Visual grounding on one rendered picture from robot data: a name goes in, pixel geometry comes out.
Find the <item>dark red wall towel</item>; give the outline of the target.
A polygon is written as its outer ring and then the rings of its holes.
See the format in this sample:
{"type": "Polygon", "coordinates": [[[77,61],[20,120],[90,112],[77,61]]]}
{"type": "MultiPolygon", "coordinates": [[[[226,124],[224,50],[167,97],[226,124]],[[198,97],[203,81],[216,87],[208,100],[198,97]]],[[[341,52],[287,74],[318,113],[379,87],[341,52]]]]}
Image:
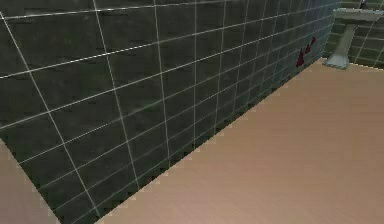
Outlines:
{"type": "Polygon", "coordinates": [[[310,59],[313,57],[313,45],[317,42],[315,36],[312,37],[311,41],[302,47],[299,51],[299,55],[296,61],[296,67],[302,67],[309,64],[310,59]]]}

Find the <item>white pedestal sink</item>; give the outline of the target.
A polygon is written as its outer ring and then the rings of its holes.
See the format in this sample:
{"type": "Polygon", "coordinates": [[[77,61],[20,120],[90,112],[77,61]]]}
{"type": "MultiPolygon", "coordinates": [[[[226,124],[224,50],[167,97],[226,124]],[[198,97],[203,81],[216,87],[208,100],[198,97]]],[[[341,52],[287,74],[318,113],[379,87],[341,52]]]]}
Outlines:
{"type": "Polygon", "coordinates": [[[335,19],[342,19],[346,23],[334,52],[324,61],[323,65],[346,70],[349,67],[348,52],[358,25],[362,22],[376,22],[384,15],[383,10],[338,8],[333,11],[335,19]]]}

